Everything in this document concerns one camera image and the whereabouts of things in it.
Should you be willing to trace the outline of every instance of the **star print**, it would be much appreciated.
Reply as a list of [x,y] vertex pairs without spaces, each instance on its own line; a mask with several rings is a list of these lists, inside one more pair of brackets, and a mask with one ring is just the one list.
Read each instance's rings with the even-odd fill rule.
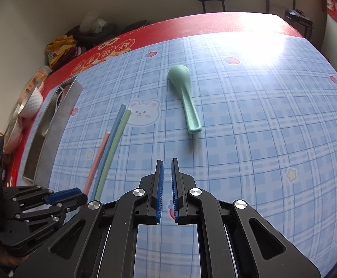
[[86,154],[86,158],[91,159],[93,155],[94,155],[94,152],[92,150],[89,150]]
[[288,172],[286,173],[286,177],[290,182],[293,182],[297,179],[297,170],[294,168],[289,168]]

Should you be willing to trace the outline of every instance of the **green chopstick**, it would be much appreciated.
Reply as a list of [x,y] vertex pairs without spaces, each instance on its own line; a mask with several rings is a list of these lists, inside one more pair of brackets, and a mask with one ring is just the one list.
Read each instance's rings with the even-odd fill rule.
[[125,110],[125,113],[122,116],[121,123],[118,126],[116,135],[114,136],[114,139],[113,139],[113,142],[112,142],[111,149],[110,149],[110,151],[108,153],[108,156],[107,156],[107,159],[105,161],[103,171],[101,173],[100,181],[99,181],[99,184],[98,184],[97,192],[95,194],[95,200],[100,200],[100,196],[101,196],[101,193],[103,192],[103,188],[104,188],[104,185],[105,185],[105,180],[107,179],[109,168],[111,167],[112,160],[113,160],[114,154],[116,152],[118,143],[121,139],[122,133],[125,129],[127,120],[130,118],[130,115],[131,115],[131,110],[128,108],[127,110]]

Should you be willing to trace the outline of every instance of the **blue gripper pad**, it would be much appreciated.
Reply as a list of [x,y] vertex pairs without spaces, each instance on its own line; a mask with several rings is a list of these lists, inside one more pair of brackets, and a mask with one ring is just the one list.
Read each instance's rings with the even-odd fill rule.
[[71,196],[81,194],[81,193],[82,191],[79,188],[73,188],[73,189],[55,192],[49,195],[49,198],[45,200],[45,203],[48,205],[54,205],[58,203],[59,201],[66,200],[67,198]]
[[174,202],[175,222],[177,222],[178,217],[179,217],[179,212],[178,212],[179,209],[178,209],[178,195],[177,195],[174,160],[171,161],[171,180],[172,180],[172,197],[173,197],[173,202]]
[[163,197],[163,171],[164,171],[164,164],[161,162],[160,166],[160,174],[158,178],[158,189],[157,189],[157,211],[156,211],[156,221],[157,224],[161,221],[161,215],[162,215],[162,197]]

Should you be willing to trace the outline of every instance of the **stainless steel tray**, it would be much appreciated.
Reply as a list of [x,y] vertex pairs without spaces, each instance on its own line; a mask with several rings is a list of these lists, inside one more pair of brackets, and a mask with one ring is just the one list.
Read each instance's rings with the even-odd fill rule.
[[[77,76],[68,79],[58,87],[38,125],[24,167],[23,181],[28,185],[49,187],[60,140],[83,90],[76,78]],[[59,101],[60,95],[68,85],[70,85],[68,92]]]

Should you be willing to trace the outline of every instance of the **metal screw cap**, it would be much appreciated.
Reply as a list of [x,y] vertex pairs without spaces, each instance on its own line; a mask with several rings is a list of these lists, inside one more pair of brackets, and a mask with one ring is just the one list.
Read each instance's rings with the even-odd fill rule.
[[202,190],[199,188],[192,188],[190,189],[189,193],[194,196],[199,196],[202,194]]
[[145,195],[145,190],[141,188],[137,188],[133,191],[134,196],[143,196]]
[[235,205],[238,209],[245,209],[247,207],[247,203],[244,200],[237,200]]
[[88,207],[91,210],[96,210],[100,207],[100,203],[98,201],[93,200],[92,202],[89,203]]

